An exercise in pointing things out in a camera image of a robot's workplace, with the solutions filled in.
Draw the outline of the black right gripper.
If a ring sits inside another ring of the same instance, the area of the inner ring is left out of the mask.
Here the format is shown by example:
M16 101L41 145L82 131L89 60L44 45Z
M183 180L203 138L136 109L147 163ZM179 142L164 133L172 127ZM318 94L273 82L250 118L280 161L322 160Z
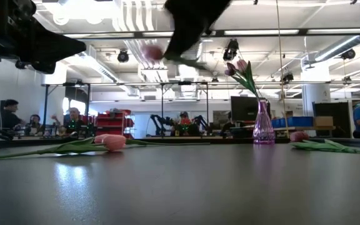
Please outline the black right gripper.
M166 59L182 56L205 33L210 35L215 20L230 5L231 0L167 0L164 7L174 18L207 21L204 24L175 21L174 32L164 53Z

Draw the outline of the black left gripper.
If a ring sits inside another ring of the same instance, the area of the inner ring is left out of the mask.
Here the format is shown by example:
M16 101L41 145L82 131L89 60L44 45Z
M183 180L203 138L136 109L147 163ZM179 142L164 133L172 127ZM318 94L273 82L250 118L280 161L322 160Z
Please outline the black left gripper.
M86 45L46 29L35 12L32 0L0 0L0 58L29 60L35 70L53 74L58 61L85 51Z

